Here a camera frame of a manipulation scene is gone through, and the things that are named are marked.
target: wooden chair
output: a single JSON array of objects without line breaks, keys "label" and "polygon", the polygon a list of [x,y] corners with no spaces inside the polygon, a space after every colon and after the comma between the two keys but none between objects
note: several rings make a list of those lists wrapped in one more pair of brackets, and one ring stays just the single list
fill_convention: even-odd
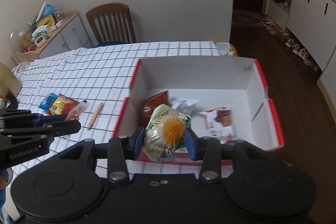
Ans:
[{"label": "wooden chair", "polygon": [[123,3],[108,3],[92,8],[86,13],[98,43],[136,43],[129,8]]}]

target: small white box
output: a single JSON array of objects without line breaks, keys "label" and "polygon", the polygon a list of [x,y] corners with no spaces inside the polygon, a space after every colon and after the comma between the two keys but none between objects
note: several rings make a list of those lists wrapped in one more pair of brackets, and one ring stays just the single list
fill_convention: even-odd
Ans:
[{"label": "small white box", "polygon": [[[169,96],[197,99],[191,116],[192,130],[206,136],[204,118],[198,112],[231,107],[232,123],[238,137],[264,150],[284,145],[278,115],[268,85],[256,59],[224,56],[167,56],[138,60],[130,81],[130,95],[124,101],[112,137],[130,136],[138,127],[144,101],[169,90]],[[139,160],[150,161],[142,152]],[[199,165],[185,148],[164,164]]]}]

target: rug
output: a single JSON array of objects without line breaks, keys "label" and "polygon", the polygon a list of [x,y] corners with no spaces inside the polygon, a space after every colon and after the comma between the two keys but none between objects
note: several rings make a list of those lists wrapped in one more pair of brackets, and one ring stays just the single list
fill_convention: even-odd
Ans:
[{"label": "rug", "polygon": [[265,28],[265,26],[261,22],[262,18],[263,15],[259,13],[233,10],[232,26]]}]

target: metal screw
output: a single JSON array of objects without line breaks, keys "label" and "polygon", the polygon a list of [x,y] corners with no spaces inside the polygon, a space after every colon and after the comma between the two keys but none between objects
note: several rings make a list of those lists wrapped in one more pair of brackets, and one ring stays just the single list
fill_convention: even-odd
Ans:
[{"label": "metal screw", "polygon": [[126,177],[126,174],[121,171],[115,171],[110,174],[110,178],[113,180],[122,180]]},{"label": "metal screw", "polygon": [[214,171],[205,171],[202,173],[202,177],[206,180],[214,180],[218,178],[218,173]]},{"label": "metal screw", "polygon": [[162,179],[162,180],[160,180],[160,183],[161,183],[161,184],[168,184],[168,183],[169,183],[169,181],[168,181],[168,180],[166,180],[166,179]]},{"label": "metal screw", "polygon": [[156,187],[159,186],[160,184],[157,181],[151,181],[150,185]]}]

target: white tablecloth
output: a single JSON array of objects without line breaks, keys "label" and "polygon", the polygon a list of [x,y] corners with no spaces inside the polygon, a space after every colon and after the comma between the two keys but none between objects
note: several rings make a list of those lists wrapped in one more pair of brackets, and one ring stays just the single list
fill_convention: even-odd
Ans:
[{"label": "white tablecloth", "polygon": [[[129,95],[129,81],[136,62],[142,57],[176,55],[219,55],[213,42],[151,42],[98,47],[79,48],[41,60],[35,60],[23,72],[15,70],[22,83],[17,97],[19,109],[30,109],[32,113],[43,113],[41,101],[51,92],[63,94],[78,101],[86,99],[89,108],[80,117],[81,130],[71,135],[70,141],[55,138],[50,153],[13,167],[14,178],[48,159],[57,152],[87,138],[95,143],[108,142],[114,129],[124,98]],[[87,122],[97,104],[104,102],[104,108],[93,129],[87,129]],[[98,160],[96,173],[106,177],[107,160]],[[151,162],[127,161],[130,174],[134,173],[195,173],[199,166],[179,166]],[[222,167],[222,176],[232,172],[230,166]]]}]

